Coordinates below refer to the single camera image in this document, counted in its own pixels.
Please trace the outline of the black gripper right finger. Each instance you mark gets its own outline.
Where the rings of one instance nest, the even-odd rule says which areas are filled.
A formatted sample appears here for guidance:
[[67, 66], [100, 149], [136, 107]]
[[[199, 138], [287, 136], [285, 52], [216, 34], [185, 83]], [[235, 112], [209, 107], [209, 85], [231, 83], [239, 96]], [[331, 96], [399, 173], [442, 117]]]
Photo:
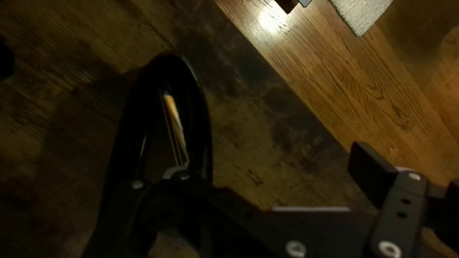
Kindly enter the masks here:
[[432, 258], [422, 242], [429, 228], [442, 244], [459, 252], [459, 181], [433, 183], [413, 169], [399, 169], [368, 143], [354, 142], [347, 171], [377, 216], [364, 246], [370, 258]]

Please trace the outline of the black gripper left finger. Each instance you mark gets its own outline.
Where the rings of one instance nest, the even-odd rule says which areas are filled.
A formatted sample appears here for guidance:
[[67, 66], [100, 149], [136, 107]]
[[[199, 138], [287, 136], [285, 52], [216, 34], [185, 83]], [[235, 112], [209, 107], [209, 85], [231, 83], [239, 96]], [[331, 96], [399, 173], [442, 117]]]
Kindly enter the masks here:
[[110, 186], [83, 258], [146, 258], [162, 231], [178, 234], [201, 258], [268, 255], [248, 225], [259, 211], [196, 172], [178, 172], [139, 191], [126, 182]]

